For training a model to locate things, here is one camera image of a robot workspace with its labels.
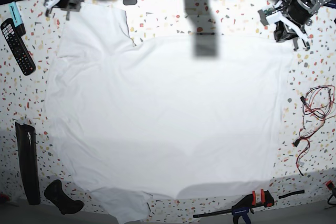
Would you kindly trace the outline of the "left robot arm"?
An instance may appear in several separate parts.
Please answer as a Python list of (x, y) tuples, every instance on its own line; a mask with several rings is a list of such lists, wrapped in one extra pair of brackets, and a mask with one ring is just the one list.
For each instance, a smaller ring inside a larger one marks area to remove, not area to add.
[(292, 40), (296, 51), (299, 48), (298, 40), (301, 39), (305, 50), (310, 50), (305, 27), (312, 24), (312, 17), (330, 1), (332, 0), (279, 0), (275, 9), (281, 17), (275, 22), (275, 41), (281, 43)]

